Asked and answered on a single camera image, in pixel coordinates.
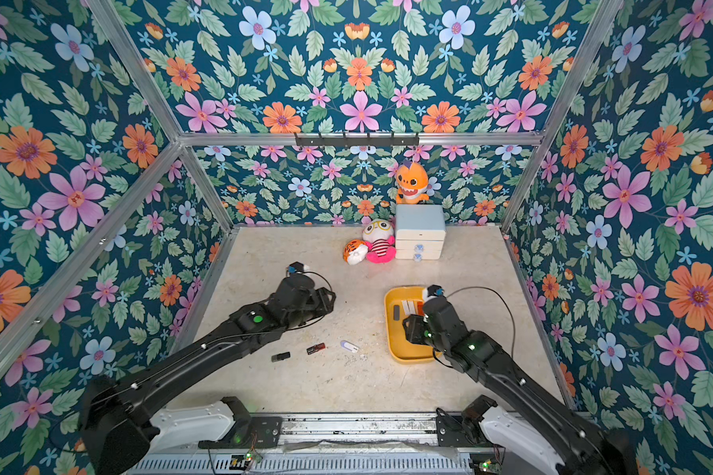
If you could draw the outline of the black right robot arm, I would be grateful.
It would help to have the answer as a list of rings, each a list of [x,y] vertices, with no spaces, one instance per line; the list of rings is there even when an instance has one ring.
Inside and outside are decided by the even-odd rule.
[[[487,388],[516,413],[497,403],[475,424],[494,445],[544,474],[636,474],[631,443],[621,429],[604,431],[566,407],[529,376],[485,332],[470,331],[443,289],[423,291],[423,313],[402,322],[406,340],[430,346],[451,368]]]

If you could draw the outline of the white blue usb flash drive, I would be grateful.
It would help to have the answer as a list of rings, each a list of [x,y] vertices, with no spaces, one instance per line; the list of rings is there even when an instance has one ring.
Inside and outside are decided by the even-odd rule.
[[[358,346],[352,344],[351,342],[347,342],[346,340],[342,340],[341,346],[342,348],[344,348],[344,350],[348,350],[348,352],[357,353],[360,351],[360,348]]]

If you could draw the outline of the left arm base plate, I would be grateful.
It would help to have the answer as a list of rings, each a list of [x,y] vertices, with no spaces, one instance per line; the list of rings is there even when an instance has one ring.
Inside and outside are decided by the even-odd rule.
[[[200,441],[201,449],[267,449],[278,446],[281,436],[280,417],[257,417],[241,420],[219,441]]]

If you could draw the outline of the black hook rail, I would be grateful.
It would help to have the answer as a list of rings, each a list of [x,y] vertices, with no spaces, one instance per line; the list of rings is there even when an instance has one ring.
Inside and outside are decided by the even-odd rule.
[[[392,148],[393,146],[419,146],[418,134],[295,134],[297,146],[332,146],[333,148],[350,148],[351,146],[374,146],[375,148]]]

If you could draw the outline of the orange shark plush toy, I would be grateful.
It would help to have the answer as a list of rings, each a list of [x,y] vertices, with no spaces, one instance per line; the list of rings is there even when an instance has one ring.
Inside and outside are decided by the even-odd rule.
[[[429,200],[429,176],[419,162],[412,160],[403,162],[396,170],[395,181],[398,205],[415,205]]]

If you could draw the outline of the small orange tiger plush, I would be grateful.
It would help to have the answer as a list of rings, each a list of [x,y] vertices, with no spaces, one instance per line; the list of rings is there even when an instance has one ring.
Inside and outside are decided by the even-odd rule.
[[[348,265],[357,265],[366,259],[368,246],[361,239],[349,241],[343,251],[343,259]]]

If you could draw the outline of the black usb flash drive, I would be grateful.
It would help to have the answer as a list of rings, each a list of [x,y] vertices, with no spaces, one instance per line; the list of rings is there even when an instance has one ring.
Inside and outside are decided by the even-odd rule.
[[[272,362],[281,362],[285,361],[287,359],[291,358],[291,353],[290,352],[281,352],[278,354],[275,354],[271,357]]]

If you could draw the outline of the white mini drawer cabinet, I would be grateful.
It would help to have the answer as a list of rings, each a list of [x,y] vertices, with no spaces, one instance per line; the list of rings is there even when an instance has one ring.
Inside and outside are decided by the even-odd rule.
[[[441,205],[400,204],[396,207],[396,259],[439,260],[446,235]]]

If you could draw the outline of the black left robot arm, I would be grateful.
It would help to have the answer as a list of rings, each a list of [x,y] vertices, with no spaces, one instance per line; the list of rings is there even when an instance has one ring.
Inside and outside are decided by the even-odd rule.
[[[317,288],[307,274],[293,273],[267,299],[239,308],[168,358],[119,380],[94,378],[81,398],[78,430],[95,472],[134,467],[160,435],[152,421],[158,411],[222,367],[331,314],[336,299],[331,286]]]

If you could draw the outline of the white ventilation grille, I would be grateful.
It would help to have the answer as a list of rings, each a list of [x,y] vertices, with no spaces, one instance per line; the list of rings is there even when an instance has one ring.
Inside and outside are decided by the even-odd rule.
[[[240,454],[153,455],[130,474],[471,474],[466,454],[423,452],[269,453],[252,461]]]

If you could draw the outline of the dark red usb flash drive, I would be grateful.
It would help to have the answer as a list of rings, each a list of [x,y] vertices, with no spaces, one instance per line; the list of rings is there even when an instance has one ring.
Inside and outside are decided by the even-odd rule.
[[[314,344],[314,346],[309,346],[307,348],[306,352],[308,355],[315,354],[317,352],[322,352],[326,348],[326,344],[324,342],[321,342],[320,344]]]

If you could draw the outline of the yellow plastic storage tray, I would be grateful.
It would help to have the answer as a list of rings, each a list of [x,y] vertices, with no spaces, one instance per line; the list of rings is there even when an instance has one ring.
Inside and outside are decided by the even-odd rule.
[[[384,297],[385,325],[389,352],[392,357],[402,364],[427,363],[433,360],[433,350],[430,346],[419,346],[406,340],[403,322],[406,317],[402,310],[403,300],[423,302],[422,286],[404,286],[389,290]],[[393,320],[393,306],[398,305],[401,310],[401,320]]]

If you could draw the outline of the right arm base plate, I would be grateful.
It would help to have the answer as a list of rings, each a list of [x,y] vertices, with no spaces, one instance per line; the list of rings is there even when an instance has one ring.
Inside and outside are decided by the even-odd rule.
[[[480,423],[463,413],[448,413],[442,408],[437,408],[435,423],[439,447],[494,447],[494,444],[483,433]]]

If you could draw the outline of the pink striped owl plush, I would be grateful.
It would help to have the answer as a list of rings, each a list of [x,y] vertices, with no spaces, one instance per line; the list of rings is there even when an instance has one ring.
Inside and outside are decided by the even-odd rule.
[[[396,257],[395,231],[392,223],[378,219],[362,231],[362,240],[368,247],[366,260],[371,263],[389,263]]]

